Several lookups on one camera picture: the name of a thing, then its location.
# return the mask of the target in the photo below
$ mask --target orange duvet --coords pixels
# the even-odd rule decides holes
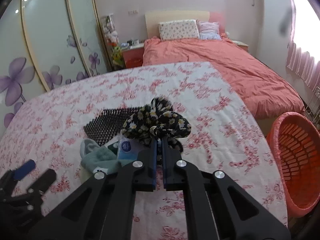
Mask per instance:
[[[285,112],[304,112],[293,87],[273,70],[236,46],[228,38],[145,41],[143,65],[209,61],[242,98],[256,119],[277,117]]]

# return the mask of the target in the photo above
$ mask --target white wall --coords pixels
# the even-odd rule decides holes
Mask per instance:
[[[262,24],[263,0],[96,0],[100,17],[114,13],[114,22],[120,42],[131,38],[146,39],[144,14],[151,10],[205,10],[225,12],[226,30],[233,39],[241,40],[254,55]],[[139,10],[129,15],[129,10]]]
[[[257,58],[289,82],[308,103],[313,94],[311,89],[300,77],[285,67],[290,29],[285,36],[281,36],[279,28],[288,8],[291,8],[290,0],[264,0],[264,17]]]
[[[249,45],[249,52],[256,56],[262,27],[263,0],[224,0],[226,30],[230,38]]]

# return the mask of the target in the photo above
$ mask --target metal pivot screw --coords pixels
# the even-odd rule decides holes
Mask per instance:
[[[141,161],[135,161],[132,163],[132,166],[135,168],[140,168],[140,167],[142,167],[142,165],[143,165],[143,162],[141,162]]]
[[[104,173],[102,171],[96,172],[94,174],[95,179],[103,179],[104,178]]]
[[[216,172],[214,173],[214,175],[215,175],[216,178],[218,178],[218,179],[223,179],[225,174],[224,174],[223,171],[216,171]]]
[[[187,165],[187,162],[184,161],[184,160],[178,160],[178,161],[176,162],[176,165],[177,165],[178,167],[185,167],[185,166]]]

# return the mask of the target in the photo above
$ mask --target wall outlet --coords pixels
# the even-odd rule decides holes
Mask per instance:
[[[136,10],[132,10],[132,11],[128,11],[128,13],[131,15],[131,14],[137,14],[139,11],[138,11],[138,9],[136,9]]]

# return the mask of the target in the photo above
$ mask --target floral scarf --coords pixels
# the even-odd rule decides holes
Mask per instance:
[[[168,145],[183,152],[182,144],[175,138],[187,137],[191,125],[180,114],[173,111],[170,101],[163,97],[154,98],[151,104],[141,107],[124,122],[122,134],[127,138],[136,138],[150,147],[151,137],[161,139],[168,136]]]

